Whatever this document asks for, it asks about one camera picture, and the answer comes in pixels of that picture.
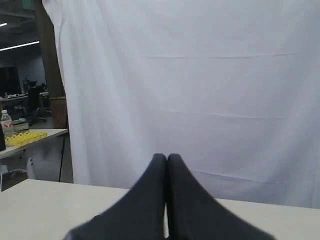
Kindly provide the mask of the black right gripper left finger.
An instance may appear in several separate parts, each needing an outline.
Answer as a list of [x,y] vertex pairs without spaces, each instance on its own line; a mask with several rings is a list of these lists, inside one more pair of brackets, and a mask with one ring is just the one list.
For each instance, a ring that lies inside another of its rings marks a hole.
[[153,155],[134,186],[113,206],[71,229],[66,240],[163,240],[166,157]]

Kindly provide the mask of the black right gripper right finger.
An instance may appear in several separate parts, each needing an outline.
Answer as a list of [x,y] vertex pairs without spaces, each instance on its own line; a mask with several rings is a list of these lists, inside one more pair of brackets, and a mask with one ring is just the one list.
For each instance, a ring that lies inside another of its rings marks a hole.
[[166,178],[169,239],[274,239],[216,201],[192,175],[179,154],[168,156]]

